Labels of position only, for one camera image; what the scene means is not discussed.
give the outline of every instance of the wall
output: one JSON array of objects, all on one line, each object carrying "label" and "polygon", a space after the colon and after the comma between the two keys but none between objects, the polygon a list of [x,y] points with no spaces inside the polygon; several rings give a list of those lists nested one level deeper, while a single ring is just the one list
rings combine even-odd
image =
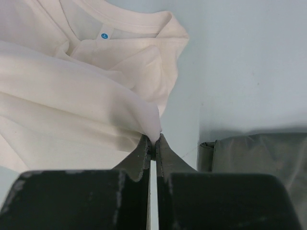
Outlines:
[{"label": "wall", "polygon": [[307,2],[206,1],[200,139],[307,131]]}]

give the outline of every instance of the crew neck collar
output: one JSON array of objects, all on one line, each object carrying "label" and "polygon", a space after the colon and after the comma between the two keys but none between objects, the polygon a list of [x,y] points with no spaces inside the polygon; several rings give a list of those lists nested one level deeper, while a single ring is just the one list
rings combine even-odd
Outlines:
[{"label": "crew neck collar", "polygon": [[74,0],[88,14],[114,28],[139,34],[158,34],[173,18],[171,12],[140,13],[129,11],[105,0]]}]

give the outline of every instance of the cream t-shirt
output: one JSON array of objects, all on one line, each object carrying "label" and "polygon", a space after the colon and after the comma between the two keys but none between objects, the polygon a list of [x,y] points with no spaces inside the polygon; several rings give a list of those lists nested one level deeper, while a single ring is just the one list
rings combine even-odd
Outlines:
[{"label": "cream t-shirt", "polygon": [[172,13],[104,0],[0,8],[0,165],[112,168],[155,142],[188,35]]}]

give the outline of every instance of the t-shirt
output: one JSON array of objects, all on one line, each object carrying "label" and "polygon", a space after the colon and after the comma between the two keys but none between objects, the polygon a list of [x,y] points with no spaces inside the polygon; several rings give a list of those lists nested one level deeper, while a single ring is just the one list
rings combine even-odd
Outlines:
[{"label": "t-shirt", "polygon": [[188,39],[167,11],[2,0],[0,165],[112,168],[141,134],[157,141]]}]

